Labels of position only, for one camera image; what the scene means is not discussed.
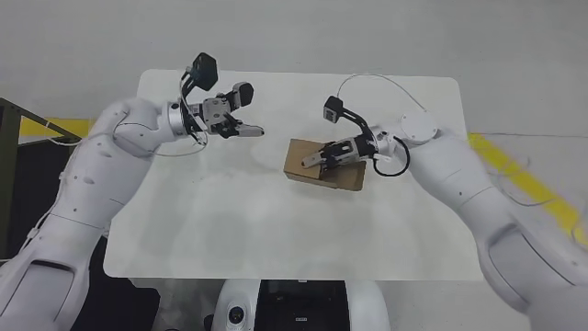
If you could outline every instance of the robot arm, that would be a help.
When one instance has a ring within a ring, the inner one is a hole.
[[[303,160],[305,166],[331,169],[371,158],[377,168],[378,160],[399,157],[405,163],[400,173],[408,169],[468,226],[484,278],[505,302],[529,316],[533,330],[588,329],[585,252],[569,238],[553,245],[555,235],[530,233],[465,141],[440,131],[426,111],[404,114],[392,125],[367,127],[363,119],[348,118],[349,110],[333,98],[325,104],[325,118],[350,119],[362,133],[327,143]]]
[[[94,248],[141,185],[162,143],[197,139],[200,131],[224,138],[263,135],[260,127],[231,115],[251,103],[251,85],[240,83],[227,94],[188,105],[194,86],[209,90],[216,83],[216,63],[200,54],[184,78],[175,102],[156,106],[135,98],[111,105],[77,146],[42,226],[0,268],[0,329],[72,327],[87,295]]]

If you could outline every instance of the yellow tape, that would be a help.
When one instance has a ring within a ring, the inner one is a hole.
[[[576,241],[588,245],[588,239],[581,226],[578,226],[581,211],[571,205],[562,196],[552,191],[548,186],[520,166],[494,143],[476,133],[469,134],[469,145],[488,165],[505,174],[513,184],[536,202],[547,203],[541,207],[553,216],[558,227],[571,236],[574,233]]]
[[[70,131],[71,133],[85,137],[90,132],[90,129],[94,125],[95,120],[86,119],[59,119],[59,118],[46,118],[53,124],[59,125],[60,127]],[[48,137],[59,137],[60,133],[52,131],[49,128],[45,129],[44,125],[38,124],[36,121],[22,118],[20,121],[20,135],[21,136],[42,136],[44,133]]]

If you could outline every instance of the white table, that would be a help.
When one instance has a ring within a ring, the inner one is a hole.
[[[138,97],[178,95],[178,71],[150,70]],[[106,273],[129,278],[481,280],[466,226],[410,174],[379,177],[367,168],[360,192],[288,180],[290,138],[331,141],[359,133],[322,118],[322,104],[344,74],[220,72],[210,92],[239,81],[254,101],[233,115],[262,125],[256,139],[210,137],[206,151],[157,157],[141,188],[110,229]],[[394,77],[441,125],[466,136],[458,84],[451,78]],[[200,101],[200,90],[188,102]],[[373,77],[347,83],[345,106],[368,123],[414,108],[394,85]],[[190,140],[165,153],[189,151]],[[399,168],[400,163],[390,168]]]

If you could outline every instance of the brown cardboard box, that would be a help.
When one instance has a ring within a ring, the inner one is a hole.
[[[323,174],[321,174],[321,167],[318,165],[308,169],[302,167],[302,159],[319,151],[323,146],[323,143],[290,140],[286,163],[284,164],[286,177],[316,186],[361,190],[364,186],[364,175],[366,174],[365,161],[339,166]]]

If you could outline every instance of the concrete floor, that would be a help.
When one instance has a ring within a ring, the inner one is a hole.
[[[144,70],[200,51],[228,70],[451,76],[469,131],[514,134],[489,138],[582,195],[586,23],[588,0],[0,0],[0,95],[91,118],[132,96]],[[220,286],[157,281],[157,330],[198,329]],[[383,289],[394,329],[527,329],[481,283]],[[458,301],[441,302],[448,292]]]

